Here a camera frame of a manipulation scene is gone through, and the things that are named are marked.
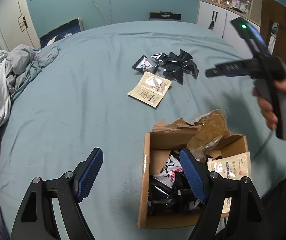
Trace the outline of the beige snack packet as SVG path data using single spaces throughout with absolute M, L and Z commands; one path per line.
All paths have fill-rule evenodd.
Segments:
M 168 79 L 145 72 L 139 83 L 127 95 L 156 108 L 164 98 L 171 83 L 172 81 Z
M 251 178 L 249 151 L 226 158 L 208 158 L 207 166 L 210 172 L 217 172 L 225 179 L 240 180 L 244 176 Z

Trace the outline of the wooden chair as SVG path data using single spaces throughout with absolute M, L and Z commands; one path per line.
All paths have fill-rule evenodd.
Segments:
M 260 35 L 269 43 L 272 24 L 278 24 L 272 55 L 280 57 L 286 64 L 286 7 L 275 0 L 262 0 Z

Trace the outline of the white cabinet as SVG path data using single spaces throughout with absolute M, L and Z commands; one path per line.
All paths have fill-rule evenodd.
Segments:
M 196 24 L 209 29 L 236 50 L 246 51 L 245 42 L 230 21 L 242 16 L 260 28 L 263 0 L 200 0 Z

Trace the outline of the pile of black snack packets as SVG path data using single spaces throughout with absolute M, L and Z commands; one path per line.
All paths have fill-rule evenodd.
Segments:
M 195 64 L 193 57 L 188 52 L 180 49 L 180 54 L 176 55 L 170 52 L 157 53 L 151 56 L 156 62 L 157 67 L 163 68 L 163 77 L 171 81 L 177 81 L 183 85 L 184 74 L 191 75 L 195 80 L 198 77 L 199 70 Z

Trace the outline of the brown plastic wrap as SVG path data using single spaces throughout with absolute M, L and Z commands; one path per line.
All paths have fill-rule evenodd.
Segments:
M 227 127 L 227 116 L 222 109 L 215 109 L 208 114 L 199 116 L 195 120 L 197 133 L 187 143 L 187 148 L 202 163 L 217 144 L 232 133 Z

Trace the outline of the black snack packets in box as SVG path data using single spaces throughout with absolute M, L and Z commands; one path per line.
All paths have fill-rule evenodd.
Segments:
M 150 176 L 147 210 L 149 216 L 183 214 L 201 210 L 204 204 L 196 198 L 183 172 L 176 173 L 172 187 Z

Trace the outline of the white snack packet in box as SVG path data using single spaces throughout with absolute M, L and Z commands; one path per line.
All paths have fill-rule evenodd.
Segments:
M 171 151 L 161 172 L 154 174 L 152 177 L 172 189 L 177 172 L 182 173 L 183 168 L 179 161 L 179 154 L 176 151 Z

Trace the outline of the cardboard box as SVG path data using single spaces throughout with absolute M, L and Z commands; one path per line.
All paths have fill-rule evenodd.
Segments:
M 244 135 L 228 130 L 219 109 L 189 123 L 156 123 L 144 138 L 138 227 L 169 229 L 195 225 L 211 191 L 211 176 L 251 176 Z

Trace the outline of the black white snack packet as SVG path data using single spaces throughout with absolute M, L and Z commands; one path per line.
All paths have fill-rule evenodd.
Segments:
M 132 69 L 142 74 L 145 72 L 155 74 L 158 70 L 158 66 L 151 64 L 146 55 L 142 55 L 142 57 L 140 57 L 140 59 L 138 59 L 138 61 L 136 61 L 136 63 L 132 66 Z

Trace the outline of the teal bed sheet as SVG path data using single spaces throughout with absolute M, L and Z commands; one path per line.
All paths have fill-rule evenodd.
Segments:
M 103 166 L 82 212 L 96 239 L 187 239 L 191 228 L 144 230 L 137 226 L 144 135 L 160 120 L 191 122 L 214 109 L 227 115 L 231 132 L 243 134 L 252 179 L 266 194 L 286 177 L 286 141 L 270 134 L 248 77 L 208 79 L 216 63 L 238 60 L 222 38 L 196 24 L 140 21 L 83 31 L 56 43 L 58 57 L 14 101 L 0 143 L 0 206 L 12 230 L 35 177 L 59 178 L 103 150 Z M 199 70 L 172 82 L 153 108 L 128 96 L 141 74 L 142 55 L 190 53 Z

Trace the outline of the crumpled grey blanket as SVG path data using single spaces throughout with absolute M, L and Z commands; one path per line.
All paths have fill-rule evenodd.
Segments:
M 0 127 L 9 118 L 12 103 L 56 59 L 59 50 L 43 51 L 23 44 L 11 51 L 0 50 Z

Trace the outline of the dark blue framed picture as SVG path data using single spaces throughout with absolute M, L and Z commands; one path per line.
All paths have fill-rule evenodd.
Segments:
M 82 20 L 79 18 L 71 20 L 40 37 L 41 48 L 82 31 L 84 31 Z

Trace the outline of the white door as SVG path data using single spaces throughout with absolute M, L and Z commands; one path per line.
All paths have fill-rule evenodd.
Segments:
M 0 0 L 0 46 L 11 51 L 24 44 L 40 48 L 26 0 Z

